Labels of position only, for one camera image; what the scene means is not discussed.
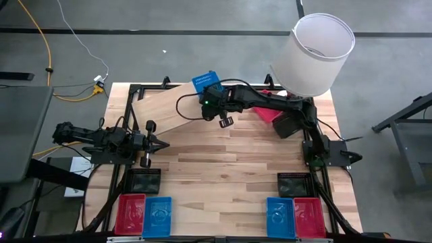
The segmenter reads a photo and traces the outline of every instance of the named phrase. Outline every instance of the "blue bin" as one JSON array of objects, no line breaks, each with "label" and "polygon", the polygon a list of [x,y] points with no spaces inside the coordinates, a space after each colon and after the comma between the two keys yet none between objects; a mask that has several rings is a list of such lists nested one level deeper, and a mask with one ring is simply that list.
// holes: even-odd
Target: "blue bin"
[{"label": "blue bin", "polygon": [[169,237],[171,234],[172,199],[166,197],[146,198],[142,237]]},{"label": "blue bin", "polygon": [[[219,81],[219,78],[217,77],[217,74],[215,71],[208,72],[204,75],[201,75],[201,76],[198,76],[198,77],[195,77],[192,79],[192,83],[195,86],[196,92],[202,92],[204,87],[212,85],[218,81]],[[215,84],[213,86],[213,88],[216,88],[217,90],[220,90],[220,91],[223,90],[223,87],[220,83]]]},{"label": "blue bin", "polygon": [[267,198],[267,236],[296,238],[294,202],[291,198]]}]

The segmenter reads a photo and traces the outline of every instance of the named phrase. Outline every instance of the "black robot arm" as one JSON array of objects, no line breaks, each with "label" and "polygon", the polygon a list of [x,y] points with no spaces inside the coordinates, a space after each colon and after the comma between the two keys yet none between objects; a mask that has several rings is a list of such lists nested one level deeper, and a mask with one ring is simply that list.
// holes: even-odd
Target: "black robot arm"
[{"label": "black robot arm", "polygon": [[154,121],[146,123],[147,135],[141,134],[139,130],[128,131],[127,129],[114,126],[112,128],[89,130],[77,128],[70,122],[58,124],[55,128],[54,143],[82,142],[93,146],[82,148],[91,154],[91,163],[96,164],[122,164],[134,163],[136,153],[144,151],[145,155],[140,162],[142,167],[150,167],[149,154],[169,146],[168,143],[160,141],[153,132],[156,130]]},{"label": "black robot arm", "polygon": [[262,94],[250,86],[241,84],[226,86],[222,91],[208,86],[200,98],[202,117],[211,121],[215,116],[221,120],[222,128],[234,123],[228,112],[243,112],[251,107],[269,108],[289,113],[299,128],[306,130],[313,142],[313,153],[322,158],[328,156],[328,137],[322,136],[317,125],[317,108],[311,99],[283,97],[275,94]]}]

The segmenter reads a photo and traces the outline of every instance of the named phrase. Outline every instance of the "white lampshade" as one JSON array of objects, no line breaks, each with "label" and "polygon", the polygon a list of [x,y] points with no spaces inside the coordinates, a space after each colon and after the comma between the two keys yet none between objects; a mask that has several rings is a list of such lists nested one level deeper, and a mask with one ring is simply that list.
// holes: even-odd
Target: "white lampshade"
[{"label": "white lampshade", "polygon": [[304,16],[271,64],[273,77],[294,95],[321,95],[330,89],[354,44],[354,33],[339,18],[326,13]]}]

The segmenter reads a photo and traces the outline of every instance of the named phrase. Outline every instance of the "concrete floor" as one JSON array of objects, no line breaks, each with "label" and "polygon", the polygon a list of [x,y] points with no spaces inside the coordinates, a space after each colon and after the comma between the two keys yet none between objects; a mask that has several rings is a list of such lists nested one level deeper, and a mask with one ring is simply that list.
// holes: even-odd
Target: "concrete floor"
[{"label": "concrete floor", "polygon": [[[43,28],[65,28],[55,0],[24,3]],[[62,0],[74,28],[148,30],[283,30],[298,18],[294,0]],[[307,14],[325,12],[343,19],[359,32],[432,32],[429,0],[304,0]],[[0,26],[29,27],[32,23],[15,1],[0,12]],[[53,53],[54,85],[90,82],[104,67],[89,57],[71,35],[47,36]],[[82,36],[90,50],[110,66],[112,82],[174,82],[215,70],[223,78],[261,83],[283,36]],[[32,82],[1,84],[45,85],[47,54],[38,34],[0,34],[0,69],[33,72]],[[395,198],[393,190],[412,183],[392,133],[372,133],[370,127],[432,91],[430,38],[358,38],[331,91],[342,136],[364,136],[348,148],[363,155],[353,166],[354,189],[366,232],[389,232],[407,240],[431,241],[432,203],[429,197]],[[58,88],[76,94],[83,87]],[[83,103],[51,101],[36,151],[52,146],[56,124],[71,121],[96,128],[107,98]],[[432,110],[427,112],[432,117]],[[54,157],[73,156],[62,150]]]}]

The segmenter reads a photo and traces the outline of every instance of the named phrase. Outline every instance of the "plastic bin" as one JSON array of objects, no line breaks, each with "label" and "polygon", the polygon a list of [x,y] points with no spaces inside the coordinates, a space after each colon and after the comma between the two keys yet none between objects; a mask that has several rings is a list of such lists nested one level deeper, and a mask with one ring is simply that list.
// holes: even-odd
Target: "plastic bin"
[{"label": "plastic bin", "polygon": [[[263,90],[264,94],[270,93],[270,91]],[[278,117],[283,111],[276,111],[274,109],[253,107],[254,111],[264,120],[265,123],[271,123],[276,117]]]},{"label": "plastic bin", "polygon": [[278,173],[277,191],[280,197],[315,197],[310,173]]},{"label": "plastic bin", "polygon": [[171,233],[171,208],[172,199],[170,196],[147,198],[142,237],[169,237]]},{"label": "plastic bin", "polygon": [[299,238],[325,238],[325,224],[319,198],[295,198],[296,233]]},{"label": "plastic bin", "polygon": [[267,198],[267,236],[296,238],[294,204],[291,198]]},{"label": "plastic bin", "polygon": [[[192,83],[194,84],[196,92],[202,92],[204,87],[212,85],[218,81],[219,78],[217,77],[217,74],[214,71],[208,72],[207,74],[203,74],[201,76],[197,76],[192,79]],[[213,88],[216,88],[217,90],[220,91],[223,90],[221,83],[213,85]]]},{"label": "plastic bin", "polygon": [[121,236],[139,236],[144,223],[145,194],[123,194],[119,197],[114,232]]}]

